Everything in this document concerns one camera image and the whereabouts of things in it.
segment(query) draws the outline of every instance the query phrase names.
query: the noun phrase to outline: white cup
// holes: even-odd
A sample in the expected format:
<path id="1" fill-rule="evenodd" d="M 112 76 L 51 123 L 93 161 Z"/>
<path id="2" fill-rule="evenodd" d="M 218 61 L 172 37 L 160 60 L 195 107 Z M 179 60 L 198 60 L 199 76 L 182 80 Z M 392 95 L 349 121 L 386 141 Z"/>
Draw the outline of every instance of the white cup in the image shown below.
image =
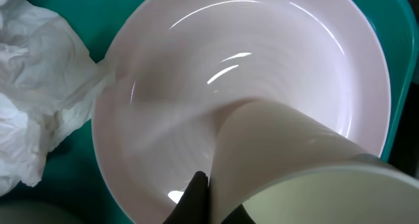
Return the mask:
<path id="1" fill-rule="evenodd" d="M 314 119 L 247 103 L 222 125 L 211 222 L 243 203 L 256 223 L 419 223 L 419 182 Z"/>

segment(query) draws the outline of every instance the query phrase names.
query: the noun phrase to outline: teal surface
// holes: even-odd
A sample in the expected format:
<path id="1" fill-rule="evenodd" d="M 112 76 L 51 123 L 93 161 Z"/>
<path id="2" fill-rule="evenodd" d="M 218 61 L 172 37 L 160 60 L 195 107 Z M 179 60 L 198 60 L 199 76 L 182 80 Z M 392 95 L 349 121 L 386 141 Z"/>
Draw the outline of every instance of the teal surface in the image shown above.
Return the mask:
<path id="1" fill-rule="evenodd" d="M 93 60 L 98 62 L 127 17 L 144 0 L 28 1 L 63 16 L 79 34 Z M 411 25 L 413 14 L 405 0 L 354 1 L 373 22 L 388 62 L 393 107 L 383 153 L 383 160 L 387 160 L 412 76 L 412 63 L 416 61 L 417 33 L 412 34 L 416 26 Z M 0 201 L 10 199 L 44 200 L 69 210 L 87 223 L 131 223 L 101 178 L 90 121 L 49 154 L 43 180 L 36 187 L 19 184 Z"/>

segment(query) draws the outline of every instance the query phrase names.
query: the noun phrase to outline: tissue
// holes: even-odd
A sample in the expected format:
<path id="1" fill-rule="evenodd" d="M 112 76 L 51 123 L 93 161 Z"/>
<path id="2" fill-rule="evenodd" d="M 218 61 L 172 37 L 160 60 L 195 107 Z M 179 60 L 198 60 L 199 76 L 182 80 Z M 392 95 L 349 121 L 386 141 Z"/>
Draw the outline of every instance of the tissue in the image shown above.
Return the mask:
<path id="1" fill-rule="evenodd" d="M 113 76 L 58 14 L 0 0 L 0 195 L 40 182 L 46 154 L 90 119 Z"/>

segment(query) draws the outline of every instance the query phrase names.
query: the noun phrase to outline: plate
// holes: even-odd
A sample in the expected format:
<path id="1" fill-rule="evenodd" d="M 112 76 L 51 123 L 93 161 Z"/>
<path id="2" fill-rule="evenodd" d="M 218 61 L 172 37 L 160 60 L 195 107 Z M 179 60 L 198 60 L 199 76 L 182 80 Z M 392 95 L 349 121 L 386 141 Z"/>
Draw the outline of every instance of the plate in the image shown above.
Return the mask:
<path id="1" fill-rule="evenodd" d="M 377 156 L 386 139 L 386 61 L 351 0 L 146 0 L 102 64 L 117 79 L 96 102 L 95 152 L 137 223 L 163 222 L 195 171 L 210 173 L 243 103 L 285 103 Z"/>

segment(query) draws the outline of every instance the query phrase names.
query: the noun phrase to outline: crumpled white tissue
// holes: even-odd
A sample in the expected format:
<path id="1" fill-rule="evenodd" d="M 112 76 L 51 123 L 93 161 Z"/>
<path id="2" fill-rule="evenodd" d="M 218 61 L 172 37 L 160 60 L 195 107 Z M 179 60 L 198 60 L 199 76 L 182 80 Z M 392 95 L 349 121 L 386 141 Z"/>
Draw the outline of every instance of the crumpled white tissue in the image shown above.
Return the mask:
<path id="1" fill-rule="evenodd" d="M 91 117 L 112 80 L 58 14 L 0 0 L 0 195 L 40 182 L 46 154 Z"/>

